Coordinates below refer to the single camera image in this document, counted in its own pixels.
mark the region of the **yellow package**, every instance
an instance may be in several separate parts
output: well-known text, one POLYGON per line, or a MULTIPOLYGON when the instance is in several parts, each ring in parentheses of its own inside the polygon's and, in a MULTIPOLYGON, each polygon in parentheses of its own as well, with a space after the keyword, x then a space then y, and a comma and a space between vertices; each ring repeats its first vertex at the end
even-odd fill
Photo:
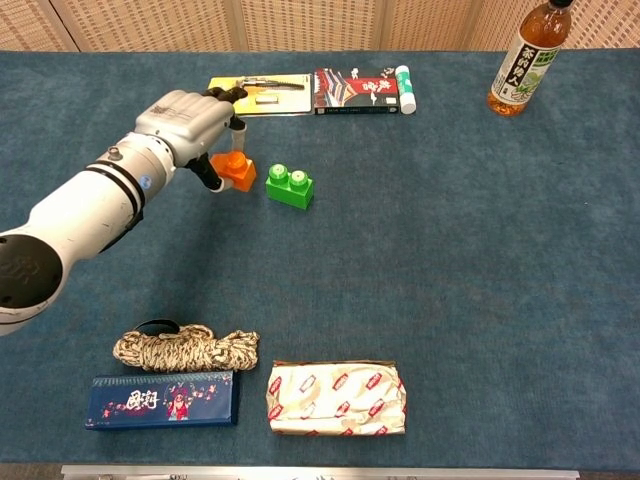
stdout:
POLYGON ((403 434, 406 397, 394 363, 275 362, 267 418, 280 434, 403 434))
POLYGON ((213 77, 208 88, 240 86, 249 94, 234 103, 237 115, 311 113, 311 74, 213 77))

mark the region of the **orange toy block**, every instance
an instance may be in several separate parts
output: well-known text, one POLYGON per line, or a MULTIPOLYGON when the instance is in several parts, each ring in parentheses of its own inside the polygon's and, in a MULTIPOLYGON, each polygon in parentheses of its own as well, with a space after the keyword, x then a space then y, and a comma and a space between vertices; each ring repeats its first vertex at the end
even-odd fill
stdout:
POLYGON ((248 192, 256 179, 256 166, 244 153, 233 151, 211 157, 213 169, 220 177, 233 180, 233 188, 248 192))

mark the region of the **wooden wall panel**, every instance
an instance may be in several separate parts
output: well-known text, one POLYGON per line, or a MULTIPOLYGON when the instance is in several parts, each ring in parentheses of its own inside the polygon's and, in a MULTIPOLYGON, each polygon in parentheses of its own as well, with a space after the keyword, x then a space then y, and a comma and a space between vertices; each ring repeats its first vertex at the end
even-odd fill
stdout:
POLYGON ((376 50, 373 0, 241 0, 250 51, 376 50))
MULTIPOLYGON (((505 50, 545 0, 0 0, 0 49, 505 50)), ((640 0, 575 0, 565 48, 640 47, 640 0)))
MULTIPOLYGON (((506 50, 540 0, 484 0, 470 50, 506 50)), ((640 0, 575 0, 565 48, 640 47, 640 0)))
POLYGON ((389 0, 384 50, 458 50, 477 0, 389 0))
POLYGON ((77 51, 48 2, 35 0, 0 1, 0 50, 77 51))
POLYGON ((51 0, 82 51, 231 51, 223 0, 51 0))
POLYGON ((576 0, 567 48, 640 47, 640 0, 576 0))

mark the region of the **lego stud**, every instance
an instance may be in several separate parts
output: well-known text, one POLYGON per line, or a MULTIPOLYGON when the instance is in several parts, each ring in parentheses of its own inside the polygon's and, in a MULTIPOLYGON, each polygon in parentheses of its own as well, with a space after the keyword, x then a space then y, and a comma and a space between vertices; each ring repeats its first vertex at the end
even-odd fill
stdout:
POLYGON ((274 183, 286 183, 289 176, 288 174, 289 172, 287 171, 287 167, 285 167, 281 163, 276 163, 269 169, 269 179, 271 179, 271 181, 274 183))
POLYGON ((229 153, 227 168, 232 172, 242 172, 247 167, 247 157, 242 152, 229 153))
POLYGON ((295 190, 304 190, 309 183, 309 177, 302 170, 296 170, 291 173, 291 180, 289 181, 291 188, 295 190))

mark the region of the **book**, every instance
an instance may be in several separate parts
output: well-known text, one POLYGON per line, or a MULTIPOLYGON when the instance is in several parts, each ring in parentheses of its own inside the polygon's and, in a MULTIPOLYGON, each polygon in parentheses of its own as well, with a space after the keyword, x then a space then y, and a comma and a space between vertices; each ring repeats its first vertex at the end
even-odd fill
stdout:
POLYGON ((249 95, 234 103, 236 115, 310 114, 311 81, 310 73, 213 77, 208 88, 244 88, 249 95))
POLYGON ((314 112, 398 113, 394 67, 318 68, 314 72, 314 112))
POLYGON ((234 425, 235 372, 98 376, 87 430, 234 425))

